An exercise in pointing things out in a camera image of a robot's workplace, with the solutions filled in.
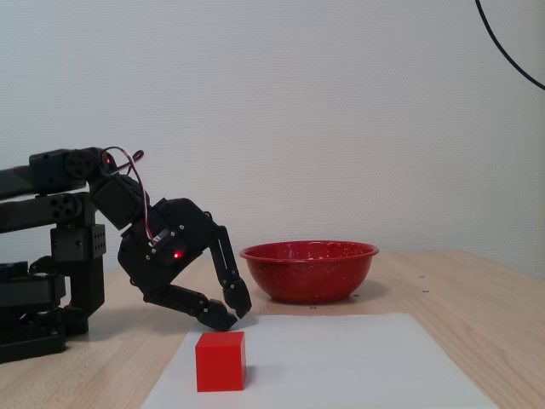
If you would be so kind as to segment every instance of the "speckled enamel bowl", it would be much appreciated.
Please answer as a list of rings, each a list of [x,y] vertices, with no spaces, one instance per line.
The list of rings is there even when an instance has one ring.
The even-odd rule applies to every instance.
[[[290,241],[249,247],[240,256],[273,299],[314,304],[348,297],[377,253],[374,245],[352,241]]]

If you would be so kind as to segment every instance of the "cable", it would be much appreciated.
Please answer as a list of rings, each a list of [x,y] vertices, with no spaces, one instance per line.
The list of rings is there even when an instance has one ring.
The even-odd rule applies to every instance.
[[[538,86],[541,89],[545,89],[545,85],[543,85],[542,83],[540,83],[539,81],[537,81],[533,77],[531,77],[531,75],[528,72],[526,72],[525,70],[523,70],[519,66],[519,64],[514,62],[514,60],[509,56],[507,51],[505,49],[503,49],[502,45],[500,44],[499,41],[497,41],[496,36],[492,32],[491,26],[488,24],[488,20],[486,19],[485,12],[483,11],[482,6],[480,5],[480,0],[475,0],[475,3],[477,4],[477,9],[479,9],[480,18],[483,20],[483,23],[485,23],[486,31],[490,34],[490,38],[492,38],[492,41],[498,47],[498,49],[502,52],[503,56],[505,58],[507,58],[507,60],[511,63],[511,65],[514,66],[517,69],[518,72],[520,72],[522,75],[524,75],[528,81],[535,84],[536,86]]]
[[[129,172],[131,170],[133,170],[135,172],[136,179],[138,179],[138,184],[140,185],[141,194],[142,194],[142,207],[143,207],[143,212],[144,212],[144,228],[146,229],[147,237],[150,239],[150,241],[153,244],[155,244],[156,241],[155,241],[155,238],[153,237],[152,230],[150,230],[150,227],[149,227],[149,225],[147,223],[146,190],[144,189],[144,183],[142,183],[142,179],[140,178],[138,170],[136,170],[136,161],[142,159],[142,157],[144,156],[144,151],[138,151],[138,152],[135,153],[134,156],[130,156],[130,154],[127,151],[125,151],[122,147],[107,147],[100,154],[100,159],[103,159],[104,153],[106,153],[107,151],[109,151],[111,149],[117,149],[118,151],[121,151],[123,153],[123,155],[125,155],[125,157],[129,161],[128,163],[123,164],[123,165],[119,166],[118,168],[116,168],[112,172],[113,174],[118,173],[120,170],[123,170],[123,169],[125,169],[127,167],[129,167]]]

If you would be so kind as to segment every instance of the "table surface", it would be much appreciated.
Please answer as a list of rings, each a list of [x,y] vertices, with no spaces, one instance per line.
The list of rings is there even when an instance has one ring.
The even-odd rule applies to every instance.
[[[381,253],[353,297],[310,309],[272,302],[238,261],[250,314],[411,314],[501,408],[543,408],[545,284],[461,251]],[[211,260],[175,281],[221,299]],[[0,407],[139,407],[194,319],[142,302],[122,271],[106,278],[106,303],[90,332],[62,354],[0,366]]]

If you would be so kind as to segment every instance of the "red block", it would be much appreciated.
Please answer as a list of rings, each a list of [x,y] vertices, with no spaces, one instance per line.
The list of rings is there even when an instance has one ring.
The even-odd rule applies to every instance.
[[[203,334],[195,346],[197,391],[243,390],[246,351],[243,332]]]

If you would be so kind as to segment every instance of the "white wall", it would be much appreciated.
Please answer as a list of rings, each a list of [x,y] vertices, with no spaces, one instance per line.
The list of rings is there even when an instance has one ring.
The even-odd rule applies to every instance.
[[[542,2],[484,7],[545,81]],[[0,4],[0,165],[142,148],[152,197],[211,210],[236,250],[464,249],[545,279],[544,97],[473,0]],[[48,249],[47,229],[0,237],[5,261]]]

